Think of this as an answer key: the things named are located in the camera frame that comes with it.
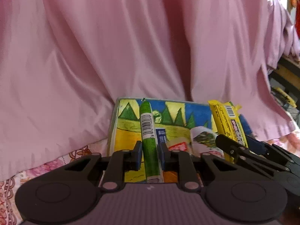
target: yellow snack wrapper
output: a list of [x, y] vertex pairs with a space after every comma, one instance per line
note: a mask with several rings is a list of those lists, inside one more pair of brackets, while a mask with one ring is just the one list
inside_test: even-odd
[[[231, 102], [221, 103], [217, 100], [208, 101], [219, 134], [224, 134], [232, 140], [248, 148], [239, 114]], [[233, 163], [233, 158], [224, 153], [227, 161]]]

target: tree illustration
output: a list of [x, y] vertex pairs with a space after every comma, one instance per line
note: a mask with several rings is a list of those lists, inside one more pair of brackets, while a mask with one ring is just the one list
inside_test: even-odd
[[196, 123], [195, 123], [195, 118], [194, 118], [194, 114], [192, 113], [190, 118], [187, 121], [187, 125], [185, 126], [188, 129], [192, 129], [194, 127], [196, 127]]
[[174, 122], [174, 125], [177, 125], [177, 126], [181, 126], [181, 127], [184, 127], [184, 123], [183, 123], [183, 119], [182, 119], [182, 112], [181, 112], [181, 108], [178, 110], [177, 112], [177, 115], [176, 115], [176, 118], [175, 118], [175, 122]]
[[167, 106], [161, 114], [161, 124], [173, 125], [173, 120]]
[[133, 121], [138, 121], [131, 105], [127, 103], [126, 107], [122, 111], [122, 113], [119, 116], [120, 119], [128, 119], [128, 120], [133, 120]]

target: yellow object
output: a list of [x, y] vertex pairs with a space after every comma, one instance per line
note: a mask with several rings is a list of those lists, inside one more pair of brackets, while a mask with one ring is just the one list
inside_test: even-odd
[[292, 97], [290, 97], [287, 93], [285, 93], [283, 89], [281, 89], [281, 88], [279, 88], [279, 87], [277, 87], [277, 88], [275, 88], [275, 89], [276, 89], [278, 92], [280, 92], [280, 93], [287, 99], [288, 103], [289, 103], [292, 107], [297, 108], [296, 101], [294, 101]]
[[[248, 148], [239, 114], [231, 102], [222, 104], [217, 100], [208, 101], [219, 134], [224, 134], [232, 140]], [[233, 163], [233, 158], [224, 153], [227, 161]]]

